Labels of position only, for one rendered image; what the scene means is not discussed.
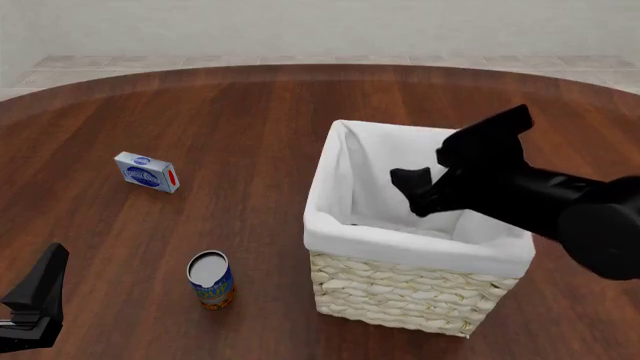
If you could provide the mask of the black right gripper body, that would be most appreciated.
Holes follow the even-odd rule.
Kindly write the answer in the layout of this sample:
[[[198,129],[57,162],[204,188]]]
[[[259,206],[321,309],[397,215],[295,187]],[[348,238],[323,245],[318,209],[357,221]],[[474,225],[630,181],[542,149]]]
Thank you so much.
[[[496,179],[498,173],[516,167],[445,167],[445,173],[438,179],[432,176],[431,188],[419,200],[410,203],[410,210],[424,218],[436,212],[469,209],[472,200],[487,191],[490,182]]]

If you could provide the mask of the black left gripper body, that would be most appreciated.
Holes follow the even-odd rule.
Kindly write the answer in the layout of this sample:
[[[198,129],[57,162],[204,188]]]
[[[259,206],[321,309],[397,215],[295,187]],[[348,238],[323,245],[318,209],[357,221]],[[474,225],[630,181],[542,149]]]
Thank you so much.
[[[62,322],[56,318],[36,314],[0,320],[0,352],[51,348],[62,327]]]

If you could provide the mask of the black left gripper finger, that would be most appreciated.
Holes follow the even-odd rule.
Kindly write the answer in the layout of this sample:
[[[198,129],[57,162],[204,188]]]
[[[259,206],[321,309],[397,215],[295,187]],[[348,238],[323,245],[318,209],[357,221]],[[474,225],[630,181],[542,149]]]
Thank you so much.
[[[68,258],[69,251],[63,245],[52,243],[0,303],[11,310],[12,316],[63,320],[62,288]]]

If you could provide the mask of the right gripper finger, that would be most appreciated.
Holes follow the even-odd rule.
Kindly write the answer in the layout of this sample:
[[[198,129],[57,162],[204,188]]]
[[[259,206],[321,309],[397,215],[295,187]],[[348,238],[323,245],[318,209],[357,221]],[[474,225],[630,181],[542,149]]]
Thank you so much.
[[[438,164],[458,167],[516,167],[525,164],[519,136],[533,128],[525,104],[520,104],[455,131],[436,150]]]
[[[419,170],[395,168],[390,170],[391,183],[410,202],[420,199],[431,188],[433,180],[431,169],[424,167]]]

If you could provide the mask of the white woven basket with liner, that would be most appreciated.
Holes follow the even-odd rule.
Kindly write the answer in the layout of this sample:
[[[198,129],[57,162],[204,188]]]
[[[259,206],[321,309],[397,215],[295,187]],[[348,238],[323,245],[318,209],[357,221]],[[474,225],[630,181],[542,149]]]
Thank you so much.
[[[392,185],[395,168],[441,177],[435,152],[450,134],[331,125],[303,216],[320,313],[465,338],[525,275],[531,233],[470,210],[419,218]]]

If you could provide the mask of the small blue and white box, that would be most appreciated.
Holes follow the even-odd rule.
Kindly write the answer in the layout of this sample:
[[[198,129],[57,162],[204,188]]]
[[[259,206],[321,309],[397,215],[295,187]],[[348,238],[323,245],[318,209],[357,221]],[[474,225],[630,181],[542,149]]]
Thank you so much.
[[[126,182],[169,194],[173,194],[180,187],[173,164],[169,162],[130,152],[121,152],[114,161]]]

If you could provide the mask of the soup can with blue label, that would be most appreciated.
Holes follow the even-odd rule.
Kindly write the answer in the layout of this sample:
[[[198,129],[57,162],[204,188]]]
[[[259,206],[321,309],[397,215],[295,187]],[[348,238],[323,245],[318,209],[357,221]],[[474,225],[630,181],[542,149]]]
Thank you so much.
[[[215,311],[229,305],[236,294],[231,267],[221,251],[203,251],[187,265],[186,275],[205,309]]]

